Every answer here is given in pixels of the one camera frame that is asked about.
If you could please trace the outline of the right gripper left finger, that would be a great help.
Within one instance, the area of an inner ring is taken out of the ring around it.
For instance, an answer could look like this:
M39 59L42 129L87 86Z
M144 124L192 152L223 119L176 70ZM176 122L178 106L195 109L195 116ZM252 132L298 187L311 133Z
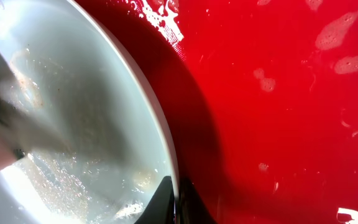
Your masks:
M175 224L172 178L165 176L135 224Z

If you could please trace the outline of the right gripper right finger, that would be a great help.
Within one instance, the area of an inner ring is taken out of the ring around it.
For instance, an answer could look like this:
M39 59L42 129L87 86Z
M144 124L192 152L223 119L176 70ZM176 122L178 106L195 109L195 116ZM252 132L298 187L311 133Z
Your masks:
M178 204L180 224L216 224L195 186L188 178L183 178L180 181Z

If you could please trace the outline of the light blue plate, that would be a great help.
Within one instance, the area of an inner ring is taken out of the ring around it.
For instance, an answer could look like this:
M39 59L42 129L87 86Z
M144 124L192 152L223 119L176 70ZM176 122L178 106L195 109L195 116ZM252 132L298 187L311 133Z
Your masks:
M8 101L63 151L0 171L0 223L135 223L177 160L150 84L121 43L74 1L0 1Z

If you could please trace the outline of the pink sponge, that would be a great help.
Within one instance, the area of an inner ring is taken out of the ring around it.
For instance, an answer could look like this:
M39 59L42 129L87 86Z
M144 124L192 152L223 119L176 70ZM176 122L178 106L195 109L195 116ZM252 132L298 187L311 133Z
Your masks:
M11 87L19 82L0 54L0 171L33 150L58 152L66 145L42 123L8 101Z

